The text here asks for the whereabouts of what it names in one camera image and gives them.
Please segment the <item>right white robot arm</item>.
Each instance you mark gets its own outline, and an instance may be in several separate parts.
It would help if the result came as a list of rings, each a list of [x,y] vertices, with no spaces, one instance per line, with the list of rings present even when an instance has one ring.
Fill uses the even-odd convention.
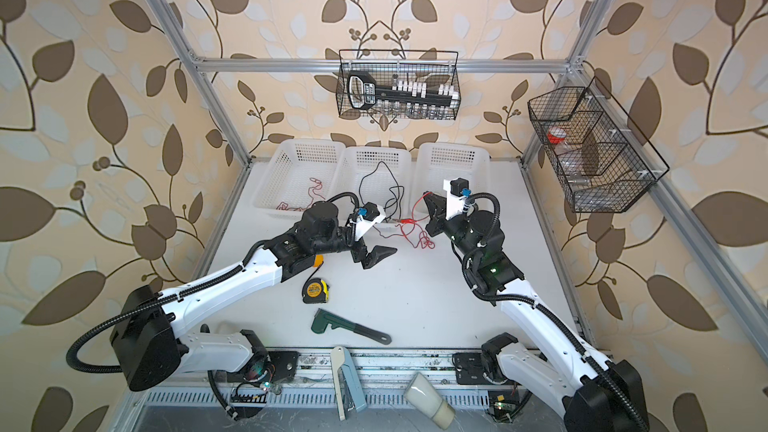
[[[445,235],[472,294],[504,312],[530,339],[530,352],[509,333],[483,346],[488,381],[516,382],[549,406],[569,431],[647,431],[642,379],[581,338],[541,299],[503,251],[500,202],[462,190],[423,196],[427,233]]]

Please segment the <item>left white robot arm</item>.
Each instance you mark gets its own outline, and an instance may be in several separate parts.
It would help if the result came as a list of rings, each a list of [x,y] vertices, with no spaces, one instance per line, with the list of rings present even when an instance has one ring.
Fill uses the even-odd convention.
[[[66,353],[67,365],[89,374],[121,374],[134,392],[187,372],[226,371],[243,376],[267,359],[256,334],[198,331],[205,319],[312,267],[319,256],[347,252],[370,269],[395,254],[393,247],[368,248],[365,234],[385,217],[382,206],[346,193],[353,209],[338,219],[334,199],[306,209],[284,233],[253,244],[245,257],[181,286],[154,292],[135,289],[120,314],[85,332]]]

